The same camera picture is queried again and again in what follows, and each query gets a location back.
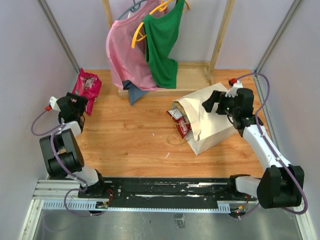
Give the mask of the beige paper bag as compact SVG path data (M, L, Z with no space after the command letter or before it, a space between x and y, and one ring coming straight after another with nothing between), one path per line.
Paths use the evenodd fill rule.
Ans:
M217 104L209 113L202 106L214 90L226 92L227 88L219 82L178 98L172 103L173 110L178 108L186 114L187 125L190 126L186 140L196 155L237 133L227 116L216 113Z

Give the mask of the pink REAL snack bag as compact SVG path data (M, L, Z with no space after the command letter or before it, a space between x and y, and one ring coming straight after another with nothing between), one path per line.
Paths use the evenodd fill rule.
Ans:
M96 74L85 72L83 68L80 69L72 93L88 99L85 107L85 112L88 115L92 114L101 87L102 82Z

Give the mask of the red Chulpi snack bag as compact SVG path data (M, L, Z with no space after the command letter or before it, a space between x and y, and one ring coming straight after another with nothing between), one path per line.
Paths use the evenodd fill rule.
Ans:
M184 139L192 129L188 118L178 108L168 110L166 113L173 120L181 138Z

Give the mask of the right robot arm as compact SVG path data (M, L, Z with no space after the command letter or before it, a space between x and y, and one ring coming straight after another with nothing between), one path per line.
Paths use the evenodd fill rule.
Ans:
M260 179L249 175L237 175L234 183L226 188L232 200L240 199L244 193L257 198L265 209L291 207L301 204L308 208L303 191L305 173L301 166L292 165L271 141L263 122L254 113L254 93L251 89L240 87L233 95L214 90L202 103L205 111L211 113L214 106L216 114L228 117L239 135L246 140L264 170Z

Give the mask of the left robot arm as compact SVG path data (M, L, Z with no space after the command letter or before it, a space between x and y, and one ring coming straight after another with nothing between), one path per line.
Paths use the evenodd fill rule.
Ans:
M45 111L57 111L59 125L42 133L39 144L51 178L76 180L85 195L101 198L107 193L104 178L96 169L85 164L76 141L84 129L84 112L88 101L86 97L71 92L61 98L52 96Z

